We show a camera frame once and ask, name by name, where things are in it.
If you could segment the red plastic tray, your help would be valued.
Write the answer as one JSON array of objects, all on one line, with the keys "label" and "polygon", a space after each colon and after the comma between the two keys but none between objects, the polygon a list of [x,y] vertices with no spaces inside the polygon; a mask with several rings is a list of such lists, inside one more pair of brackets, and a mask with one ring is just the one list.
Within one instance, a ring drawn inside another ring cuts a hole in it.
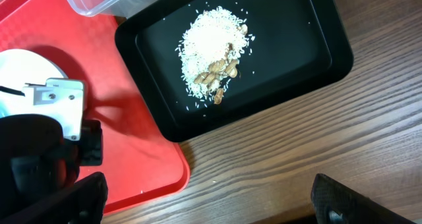
[{"label": "red plastic tray", "polygon": [[1,0],[1,49],[37,53],[88,87],[86,116],[101,123],[104,152],[102,164],[82,167],[80,176],[105,175],[106,214],[179,192],[190,176],[139,91],[143,62],[130,69],[116,46],[117,28],[114,17],[81,16],[67,0]]}]

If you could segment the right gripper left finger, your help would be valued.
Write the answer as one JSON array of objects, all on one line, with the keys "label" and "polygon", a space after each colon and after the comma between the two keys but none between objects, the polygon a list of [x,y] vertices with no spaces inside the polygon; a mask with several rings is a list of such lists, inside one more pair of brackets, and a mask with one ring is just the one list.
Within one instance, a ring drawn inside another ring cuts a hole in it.
[{"label": "right gripper left finger", "polygon": [[108,187],[105,175],[96,172],[73,186],[45,196],[32,204],[20,204],[9,211],[1,200],[2,223],[100,223]]}]

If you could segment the light blue plate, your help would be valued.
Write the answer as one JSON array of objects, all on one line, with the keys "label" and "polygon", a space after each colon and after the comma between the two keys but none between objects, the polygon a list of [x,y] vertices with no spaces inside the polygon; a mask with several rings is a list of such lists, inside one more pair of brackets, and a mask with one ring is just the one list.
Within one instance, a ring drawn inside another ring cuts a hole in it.
[{"label": "light blue plate", "polygon": [[[50,60],[25,49],[1,52],[1,86],[20,92],[27,84],[44,86],[48,78],[67,75]],[[32,98],[1,92],[1,117],[30,113]]]}]

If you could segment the black plastic tray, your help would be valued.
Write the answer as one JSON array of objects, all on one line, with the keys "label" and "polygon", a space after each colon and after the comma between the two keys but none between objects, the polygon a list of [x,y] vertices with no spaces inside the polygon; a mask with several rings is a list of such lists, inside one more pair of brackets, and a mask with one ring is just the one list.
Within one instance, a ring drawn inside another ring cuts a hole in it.
[{"label": "black plastic tray", "polygon": [[[205,10],[245,20],[252,42],[220,104],[195,99],[177,47]],[[159,0],[126,20],[115,43],[162,135],[182,142],[344,78],[353,52],[334,0]]]}]

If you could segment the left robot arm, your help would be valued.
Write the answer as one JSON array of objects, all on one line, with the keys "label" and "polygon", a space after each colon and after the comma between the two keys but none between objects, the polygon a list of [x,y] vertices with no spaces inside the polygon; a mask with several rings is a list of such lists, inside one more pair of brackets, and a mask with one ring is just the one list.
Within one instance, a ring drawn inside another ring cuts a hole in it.
[{"label": "left robot arm", "polygon": [[83,120],[79,139],[67,139],[45,115],[1,119],[1,215],[17,212],[72,186],[80,167],[103,161],[101,123]]}]

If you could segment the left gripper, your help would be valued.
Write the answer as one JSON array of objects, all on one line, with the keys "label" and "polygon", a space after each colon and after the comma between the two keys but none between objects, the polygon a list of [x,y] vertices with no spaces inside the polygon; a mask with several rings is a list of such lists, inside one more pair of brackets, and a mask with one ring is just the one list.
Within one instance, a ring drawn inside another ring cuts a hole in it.
[{"label": "left gripper", "polygon": [[103,161],[103,136],[101,122],[83,120],[78,141],[81,166],[100,166]]}]

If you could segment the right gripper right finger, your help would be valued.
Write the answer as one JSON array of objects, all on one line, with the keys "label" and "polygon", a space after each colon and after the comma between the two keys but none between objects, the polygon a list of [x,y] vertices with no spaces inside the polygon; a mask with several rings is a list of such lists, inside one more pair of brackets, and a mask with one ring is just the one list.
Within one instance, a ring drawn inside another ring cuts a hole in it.
[{"label": "right gripper right finger", "polygon": [[311,190],[316,221],[323,224],[412,224],[327,175],[316,175]]}]

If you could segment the rice and nut scraps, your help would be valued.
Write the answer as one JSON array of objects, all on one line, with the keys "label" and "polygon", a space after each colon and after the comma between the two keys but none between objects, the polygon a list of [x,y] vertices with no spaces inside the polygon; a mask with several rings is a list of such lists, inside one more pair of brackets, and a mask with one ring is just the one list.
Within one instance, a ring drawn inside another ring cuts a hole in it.
[{"label": "rice and nut scraps", "polygon": [[178,116],[238,109],[309,77],[320,49],[310,0],[194,0],[157,32],[166,92]]}]

